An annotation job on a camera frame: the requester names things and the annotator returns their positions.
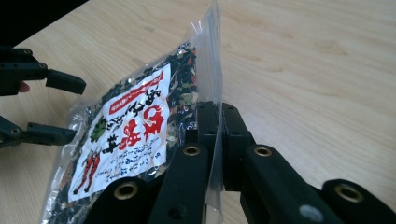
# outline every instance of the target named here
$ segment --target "light wood surface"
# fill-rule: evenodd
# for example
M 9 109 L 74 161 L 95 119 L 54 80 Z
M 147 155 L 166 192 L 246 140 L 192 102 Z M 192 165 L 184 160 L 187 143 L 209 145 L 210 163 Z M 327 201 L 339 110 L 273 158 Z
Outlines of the light wood surface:
M 258 143 L 278 149 L 304 180 L 354 181 L 396 210 L 396 2 L 219 0 L 223 101 Z M 174 49 L 206 1 L 96 0 L 18 45 L 87 81 L 99 99 Z M 1 97 L 1 115 L 64 126 L 77 96 L 29 82 Z M 0 223 L 37 223 L 57 147 L 0 150 Z M 237 193 L 224 223 L 246 223 Z

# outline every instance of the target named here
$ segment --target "seaweed snack package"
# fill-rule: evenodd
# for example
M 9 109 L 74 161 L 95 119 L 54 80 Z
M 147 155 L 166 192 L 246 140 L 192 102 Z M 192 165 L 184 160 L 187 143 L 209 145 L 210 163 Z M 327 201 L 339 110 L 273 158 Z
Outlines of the seaweed snack package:
M 184 133 L 196 128 L 195 108 L 220 107 L 219 10 L 214 4 L 174 51 L 133 72 L 98 102 L 75 103 L 75 139 L 60 149 L 41 223 L 83 223 L 112 182 L 149 182 L 169 166 Z

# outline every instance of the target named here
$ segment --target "wooden table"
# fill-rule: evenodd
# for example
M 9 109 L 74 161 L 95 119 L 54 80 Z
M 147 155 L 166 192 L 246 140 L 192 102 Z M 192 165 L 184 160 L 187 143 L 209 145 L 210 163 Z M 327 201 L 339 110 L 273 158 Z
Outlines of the wooden table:
M 18 47 L 85 79 L 83 97 L 97 100 L 174 49 L 207 2 L 90 1 Z M 348 179 L 396 210 L 396 2 L 219 4 L 223 101 L 240 110 L 256 141 L 317 188 Z M 0 99 L 1 115 L 23 128 L 65 126 L 77 96 L 29 84 L 29 93 Z M 0 223 L 37 223 L 56 150 L 0 150 Z M 246 223 L 236 193 L 224 194 L 223 210 L 224 223 Z

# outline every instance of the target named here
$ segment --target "plastic bag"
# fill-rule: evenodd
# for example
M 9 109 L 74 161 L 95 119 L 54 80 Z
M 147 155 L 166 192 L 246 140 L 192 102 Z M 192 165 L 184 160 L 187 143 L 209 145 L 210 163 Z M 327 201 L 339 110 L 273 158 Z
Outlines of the plastic bag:
M 178 48 L 121 80 L 98 102 L 74 104 L 69 128 L 77 135 L 60 148 L 42 223 L 83 223 L 111 182 L 161 175 L 186 130 L 196 128 L 196 106 L 212 101 L 221 110 L 216 3 L 187 34 Z M 214 160 L 221 156 L 220 132 Z M 219 211 L 221 163 L 213 164 L 206 201 Z

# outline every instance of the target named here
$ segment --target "clear plastic packaging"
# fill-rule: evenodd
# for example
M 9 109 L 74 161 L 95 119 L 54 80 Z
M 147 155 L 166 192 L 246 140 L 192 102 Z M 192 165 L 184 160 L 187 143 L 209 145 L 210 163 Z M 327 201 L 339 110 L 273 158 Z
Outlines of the clear plastic packaging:
M 111 182 L 125 176 L 149 182 L 161 175 L 186 130 L 196 128 L 196 106 L 212 101 L 221 110 L 216 2 L 187 34 L 178 48 L 121 80 L 99 101 L 74 103 L 68 123 L 77 135 L 60 148 L 41 223 L 83 223 Z M 214 211 L 220 211 L 222 188 L 220 132 L 206 197 Z

